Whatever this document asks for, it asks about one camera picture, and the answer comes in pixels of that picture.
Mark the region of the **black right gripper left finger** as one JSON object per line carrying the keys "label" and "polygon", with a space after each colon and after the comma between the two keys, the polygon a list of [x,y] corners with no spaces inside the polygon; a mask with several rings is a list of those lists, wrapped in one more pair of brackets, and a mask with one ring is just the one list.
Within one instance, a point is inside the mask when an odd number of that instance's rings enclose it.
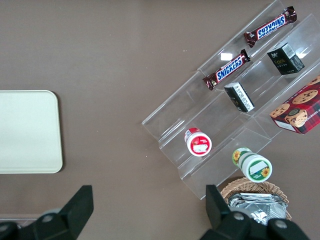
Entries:
{"label": "black right gripper left finger", "polygon": [[93,210],[93,188],[91,185],[83,185],[58,212],[48,212],[34,223],[34,238],[76,240]]}

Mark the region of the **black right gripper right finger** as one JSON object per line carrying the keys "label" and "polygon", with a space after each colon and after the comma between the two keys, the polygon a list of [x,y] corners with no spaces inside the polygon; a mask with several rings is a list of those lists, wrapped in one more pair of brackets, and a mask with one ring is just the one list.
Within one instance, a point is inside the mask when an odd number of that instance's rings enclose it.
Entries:
{"label": "black right gripper right finger", "polygon": [[202,240],[246,240],[251,219],[242,212],[231,211],[216,185],[206,186],[205,207],[211,229]]}

